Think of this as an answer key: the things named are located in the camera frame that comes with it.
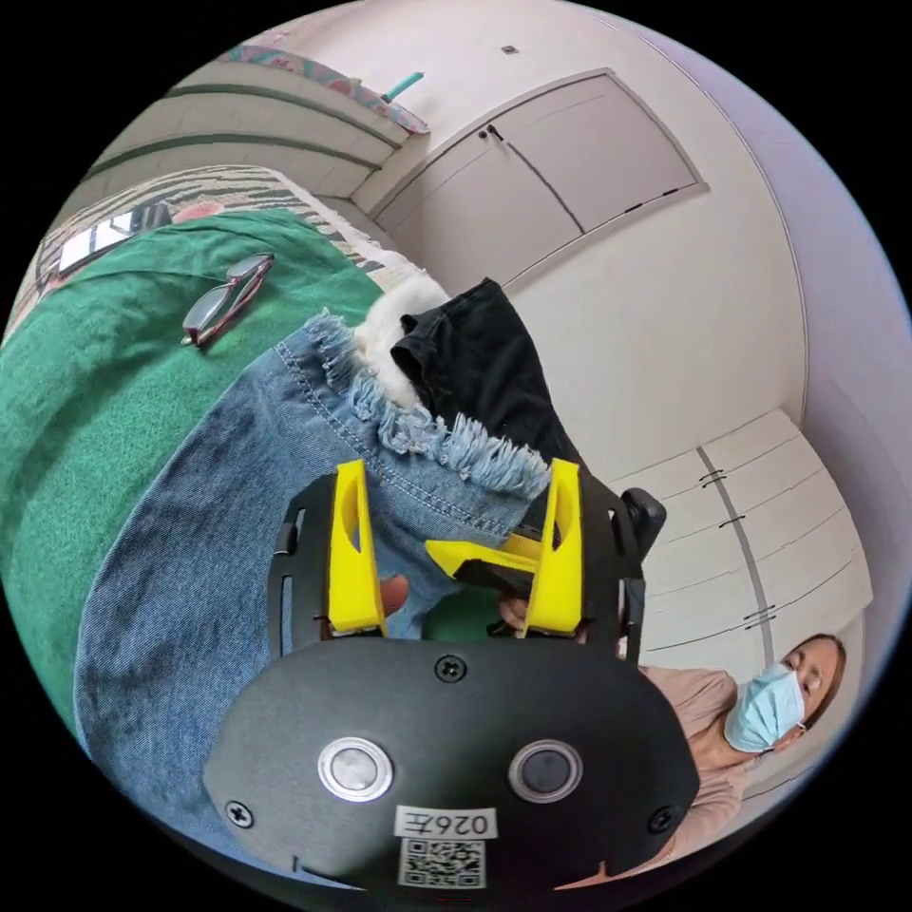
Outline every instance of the white fluffy fabric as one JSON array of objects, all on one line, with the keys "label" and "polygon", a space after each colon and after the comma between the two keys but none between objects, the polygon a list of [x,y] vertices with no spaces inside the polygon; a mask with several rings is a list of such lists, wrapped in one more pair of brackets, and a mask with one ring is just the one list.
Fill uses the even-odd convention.
[{"label": "white fluffy fabric", "polygon": [[402,409],[414,409],[420,399],[390,354],[390,349],[405,335],[401,317],[423,314],[449,300],[450,295],[427,273],[414,275],[377,298],[365,321],[354,331],[359,357],[374,372],[388,398]]}]

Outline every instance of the white cabinet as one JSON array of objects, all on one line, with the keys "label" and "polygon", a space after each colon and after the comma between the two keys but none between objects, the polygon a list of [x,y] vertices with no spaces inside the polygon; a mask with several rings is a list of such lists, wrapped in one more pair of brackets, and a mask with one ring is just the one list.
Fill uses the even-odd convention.
[{"label": "white cabinet", "polygon": [[870,603],[865,554],[836,484],[776,410],[611,487],[668,509],[644,566],[645,664],[746,681]]},{"label": "white cabinet", "polygon": [[452,293],[501,284],[607,222],[700,184],[645,106],[601,72],[492,115],[373,219]]}]

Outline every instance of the black cloth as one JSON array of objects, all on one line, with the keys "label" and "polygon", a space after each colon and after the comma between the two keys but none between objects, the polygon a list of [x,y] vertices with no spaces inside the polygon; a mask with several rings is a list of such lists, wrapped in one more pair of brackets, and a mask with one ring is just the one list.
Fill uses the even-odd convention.
[{"label": "black cloth", "polygon": [[551,402],[542,362],[520,315],[486,278],[441,307],[404,316],[390,350],[423,405],[449,427],[461,412],[492,436],[585,469]]}]

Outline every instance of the qr code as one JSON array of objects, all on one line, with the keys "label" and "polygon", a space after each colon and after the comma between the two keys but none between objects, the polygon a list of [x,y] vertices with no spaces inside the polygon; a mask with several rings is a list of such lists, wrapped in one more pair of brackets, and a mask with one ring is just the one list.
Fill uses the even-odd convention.
[{"label": "qr code", "polygon": [[402,886],[485,889],[485,841],[404,839],[399,865]]}]

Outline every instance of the blue face mask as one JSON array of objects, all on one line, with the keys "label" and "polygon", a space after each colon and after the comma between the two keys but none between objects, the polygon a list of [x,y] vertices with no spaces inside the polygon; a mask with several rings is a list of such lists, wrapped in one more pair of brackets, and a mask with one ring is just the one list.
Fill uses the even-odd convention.
[{"label": "blue face mask", "polygon": [[763,753],[805,717],[798,675],[785,665],[767,668],[748,684],[725,720],[725,739],[737,751]]}]

